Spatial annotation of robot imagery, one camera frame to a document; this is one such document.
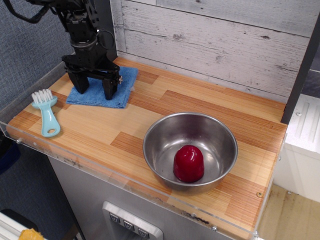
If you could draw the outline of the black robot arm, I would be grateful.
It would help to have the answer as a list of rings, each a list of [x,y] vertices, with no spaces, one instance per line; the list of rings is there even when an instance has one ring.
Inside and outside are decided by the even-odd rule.
[[[111,100],[123,81],[120,67],[108,59],[105,40],[99,33],[99,16],[88,0],[50,0],[75,54],[64,55],[65,70],[80,94],[89,88],[88,78],[101,81],[105,99]]]

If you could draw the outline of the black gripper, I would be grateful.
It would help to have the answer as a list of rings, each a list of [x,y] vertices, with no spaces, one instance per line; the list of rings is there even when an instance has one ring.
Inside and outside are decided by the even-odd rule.
[[[113,98],[118,84],[123,82],[120,67],[108,59],[107,50],[99,43],[75,46],[75,54],[64,55],[62,61],[69,79],[80,94],[84,94],[90,86],[88,77],[102,81],[106,100]]]

